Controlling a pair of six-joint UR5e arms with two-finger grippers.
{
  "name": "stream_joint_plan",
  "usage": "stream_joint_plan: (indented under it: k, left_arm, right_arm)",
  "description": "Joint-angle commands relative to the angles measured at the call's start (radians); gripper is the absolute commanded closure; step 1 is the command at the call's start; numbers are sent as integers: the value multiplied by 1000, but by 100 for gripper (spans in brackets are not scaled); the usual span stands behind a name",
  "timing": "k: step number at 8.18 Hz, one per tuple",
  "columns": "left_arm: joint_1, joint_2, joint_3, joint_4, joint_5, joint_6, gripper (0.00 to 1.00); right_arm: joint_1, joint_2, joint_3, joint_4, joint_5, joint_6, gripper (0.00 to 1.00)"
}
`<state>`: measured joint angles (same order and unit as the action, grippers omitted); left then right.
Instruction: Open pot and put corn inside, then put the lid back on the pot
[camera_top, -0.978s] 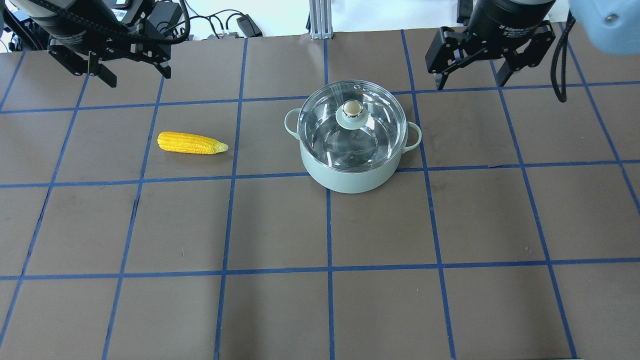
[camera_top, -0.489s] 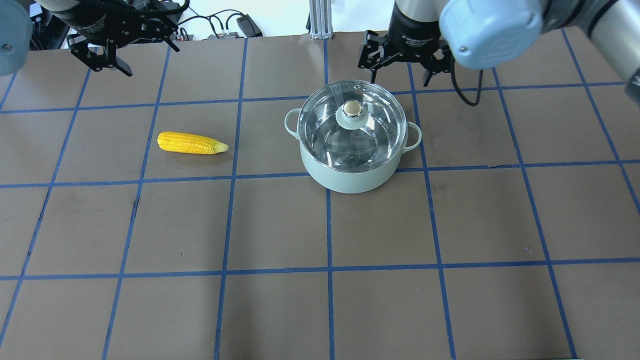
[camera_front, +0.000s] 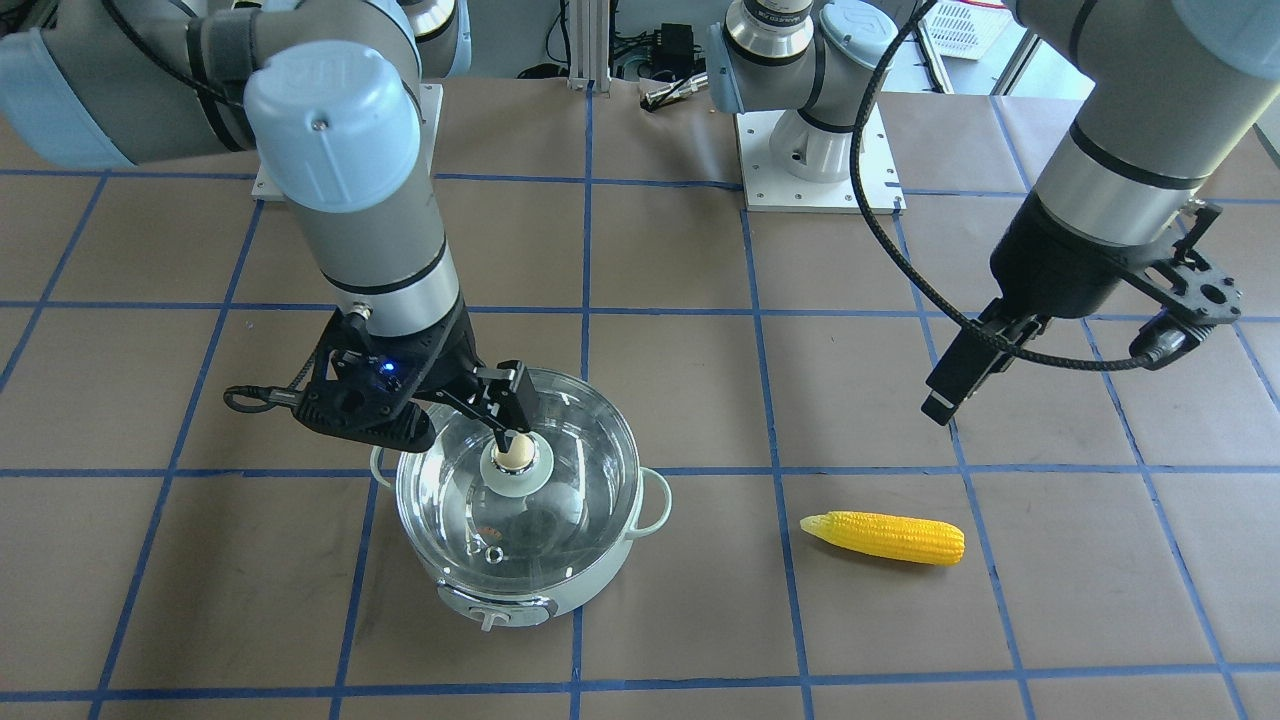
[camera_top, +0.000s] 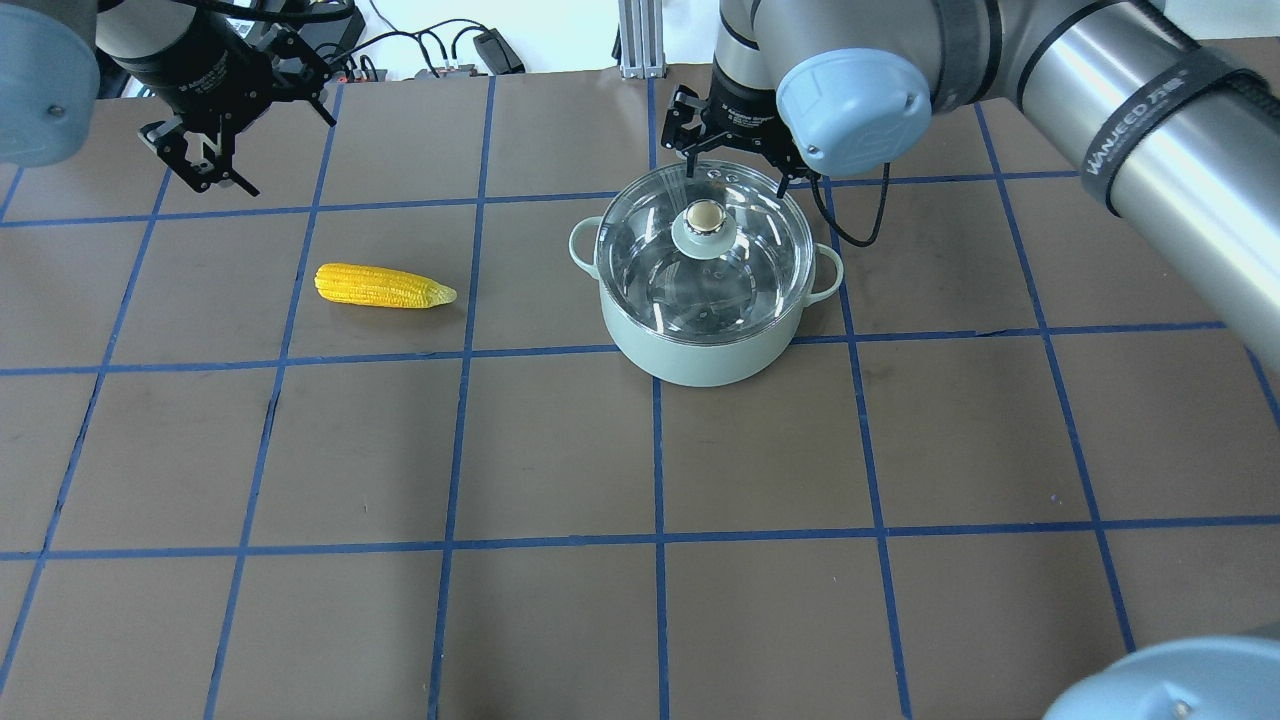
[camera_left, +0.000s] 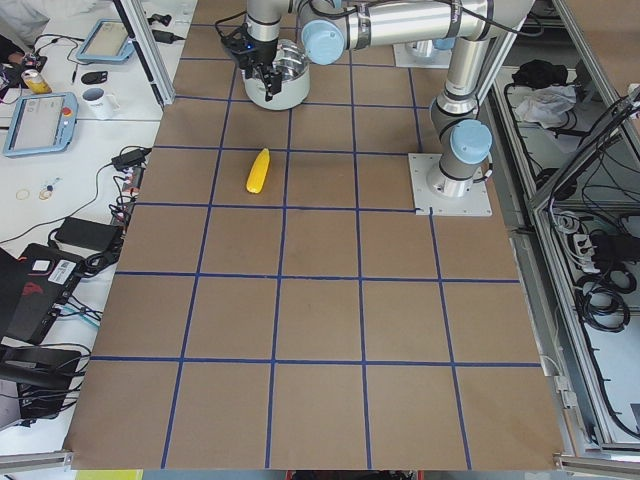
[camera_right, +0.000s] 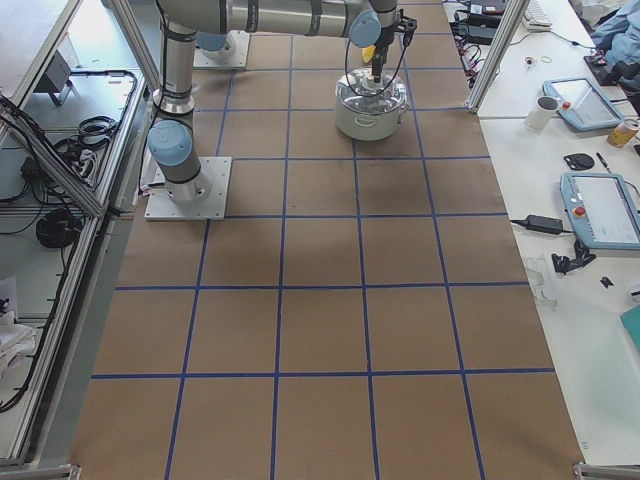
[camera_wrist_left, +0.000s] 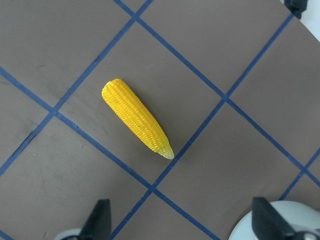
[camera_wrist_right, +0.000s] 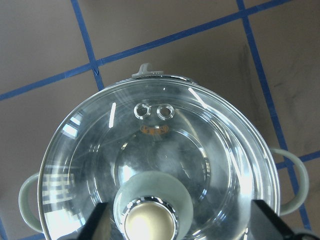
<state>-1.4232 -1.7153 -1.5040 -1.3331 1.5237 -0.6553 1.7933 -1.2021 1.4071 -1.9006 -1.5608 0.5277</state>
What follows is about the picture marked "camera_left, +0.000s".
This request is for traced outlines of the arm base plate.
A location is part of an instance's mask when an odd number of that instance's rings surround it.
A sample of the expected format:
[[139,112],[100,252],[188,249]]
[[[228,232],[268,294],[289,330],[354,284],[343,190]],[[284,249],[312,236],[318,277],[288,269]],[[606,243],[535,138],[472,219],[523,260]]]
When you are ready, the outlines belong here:
[[431,69],[447,69],[449,67],[450,59],[448,63],[427,63],[424,61],[420,61],[417,58],[414,58],[406,49],[406,45],[404,44],[394,44],[394,58],[395,58],[395,66],[403,67],[403,68],[431,68]]
[[470,179],[453,180],[441,172],[440,158],[440,154],[408,155],[415,213],[442,217],[490,217],[493,211],[482,166],[476,166]]

